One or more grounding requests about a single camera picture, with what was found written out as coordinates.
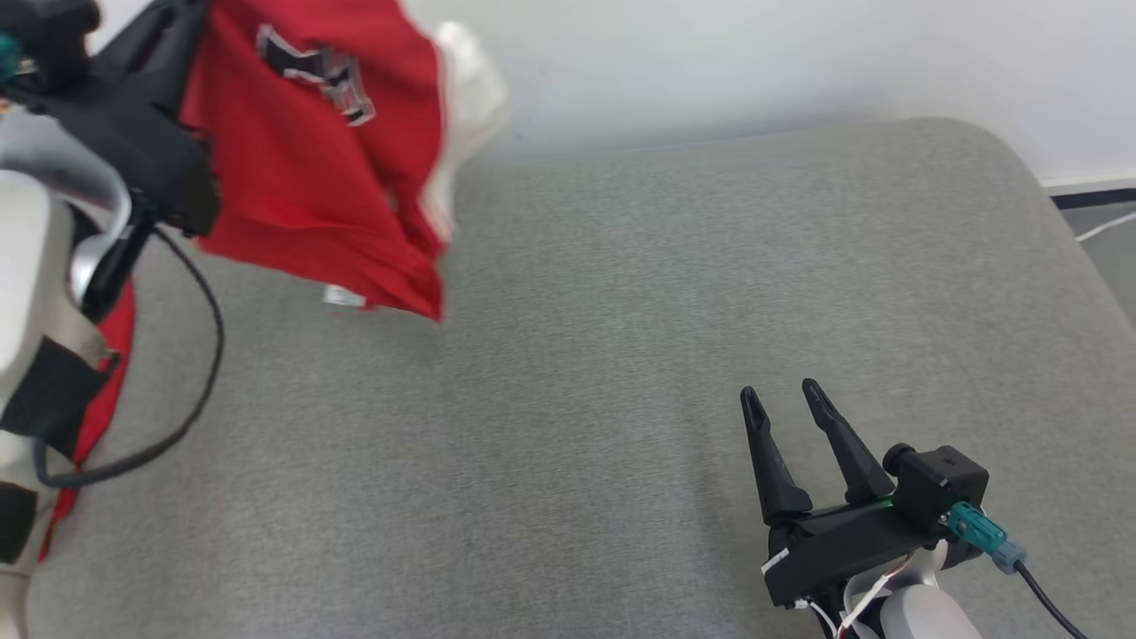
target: gray fabric surface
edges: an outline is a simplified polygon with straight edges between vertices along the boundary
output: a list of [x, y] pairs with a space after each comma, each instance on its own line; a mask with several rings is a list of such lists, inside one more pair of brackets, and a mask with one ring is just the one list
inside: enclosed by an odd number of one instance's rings
[[[877, 454], [951, 443], [1095, 638], [1136, 636], [1136, 334], [1014, 155], [949, 121], [531, 166], [458, 193], [441, 326], [201, 258], [231, 332], [202, 423], [85, 490], [36, 637], [819, 637], [770, 606], [738, 391], [817, 504], [815, 376]], [[211, 326], [157, 248], [105, 462], [179, 420]], [[1061, 637], [983, 559], [987, 637]]]

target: red fabric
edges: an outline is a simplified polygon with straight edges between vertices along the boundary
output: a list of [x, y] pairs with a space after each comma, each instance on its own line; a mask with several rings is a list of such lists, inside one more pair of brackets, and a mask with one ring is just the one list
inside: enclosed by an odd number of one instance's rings
[[[130, 281], [123, 288], [114, 310], [99, 324], [99, 331], [107, 340], [107, 347], [118, 352], [118, 367], [111, 373], [110, 379], [107, 380], [102, 390], [86, 407], [86, 413], [83, 415], [78, 442], [75, 445], [76, 470], [82, 470], [83, 462], [86, 460], [102, 433], [110, 426], [110, 421], [115, 416], [115, 406], [118, 405], [118, 395], [123, 390], [123, 380], [126, 379], [126, 367], [131, 360], [131, 348], [134, 341], [134, 287]], [[51, 547], [56, 524], [66, 517], [74, 507], [75, 496], [75, 489], [65, 488], [59, 491], [56, 509], [51, 514], [51, 528], [43, 538], [43, 546], [40, 548], [41, 562], [47, 557]]]
[[[266, 25], [299, 51], [356, 58], [374, 117], [349, 126], [319, 85], [274, 70]], [[419, 208], [442, 146], [438, 78], [394, 0], [214, 0], [182, 113], [219, 177], [201, 247], [438, 320], [444, 247]]]

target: red t-shirt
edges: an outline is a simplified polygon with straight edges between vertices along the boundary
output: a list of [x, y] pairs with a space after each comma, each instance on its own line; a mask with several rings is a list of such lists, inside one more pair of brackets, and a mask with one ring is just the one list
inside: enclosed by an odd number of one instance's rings
[[182, 113], [222, 194], [201, 247], [438, 320], [441, 67], [395, 0], [214, 0]]

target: black cable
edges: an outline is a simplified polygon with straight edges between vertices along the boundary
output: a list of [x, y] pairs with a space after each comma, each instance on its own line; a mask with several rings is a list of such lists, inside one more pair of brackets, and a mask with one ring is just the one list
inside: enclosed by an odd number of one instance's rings
[[35, 464], [35, 476], [43, 486], [51, 488], [75, 488], [90, 486], [92, 483], [106, 481], [137, 470], [150, 462], [153, 462], [160, 457], [161, 454], [173, 448], [173, 446], [178, 441], [182, 441], [185, 433], [190, 432], [190, 428], [198, 421], [198, 417], [201, 416], [201, 412], [204, 409], [206, 404], [209, 403], [209, 396], [212, 395], [214, 383], [217, 381], [217, 373], [220, 371], [222, 356], [225, 352], [225, 322], [220, 316], [220, 305], [217, 304], [217, 298], [214, 297], [212, 289], [210, 289], [209, 283], [206, 282], [204, 275], [202, 275], [201, 272], [198, 271], [198, 267], [194, 266], [193, 260], [191, 260], [174, 242], [174, 240], [169, 239], [169, 235], [160, 229], [154, 229], [153, 233], [158, 235], [158, 239], [165, 242], [166, 246], [174, 251], [174, 256], [185, 265], [185, 268], [189, 269], [190, 275], [198, 283], [201, 292], [204, 293], [206, 300], [209, 302], [209, 309], [212, 312], [214, 323], [217, 329], [217, 343], [214, 347], [214, 359], [212, 364], [209, 366], [209, 376], [206, 379], [204, 389], [201, 391], [201, 396], [198, 398], [198, 403], [193, 406], [193, 410], [190, 413], [190, 416], [186, 417], [185, 421], [182, 422], [182, 425], [178, 426], [176, 431], [172, 432], [166, 439], [143, 448], [128, 457], [124, 457], [91, 471], [66, 473], [61, 475], [48, 474], [48, 443], [42, 439], [35, 440], [35, 445], [32, 450], [32, 459]]
[[1077, 626], [1074, 625], [1072, 622], [1069, 621], [1063, 614], [1061, 614], [1061, 611], [1059, 611], [1058, 607], [1053, 605], [1053, 601], [1050, 600], [1049, 595], [1046, 595], [1045, 591], [1042, 590], [1042, 586], [1037, 583], [1037, 580], [1034, 579], [1034, 575], [1029, 573], [1029, 570], [1026, 567], [1026, 564], [1021, 563], [1021, 559], [1014, 562], [1013, 567], [1018, 569], [1018, 574], [1021, 575], [1021, 579], [1026, 580], [1026, 583], [1029, 586], [1029, 589], [1034, 591], [1034, 595], [1037, 595], [1037, 600], [1041, 601], [1043, 606], [1045, 606], [1045, 609], [1049, 611], [1051, 615], [1053, 615], [1053, 619], [1058, 620], [1058, 623], [1061, 624], [1061, 628], [1064, 628], [1066, 631], [1069, 632], [1069, 634], [1072, 634], [1077, 639], [1088, 639], [1088, 637], [1085, 637], [1084, 632], [1077, 630]]

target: black strap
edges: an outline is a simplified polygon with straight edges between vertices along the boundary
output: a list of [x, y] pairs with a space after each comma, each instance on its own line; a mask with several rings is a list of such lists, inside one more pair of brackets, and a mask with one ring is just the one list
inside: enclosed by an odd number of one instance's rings
[[100, 373], [44, 337], [31, 368], [0, 416], [0, 430], [41, 439], [70, 457], [78, 441], [83, 413], [112, 370], [114, 366]]
[[15, 564], [35, 526], [35, 492], [0, 482], [0, 563]]

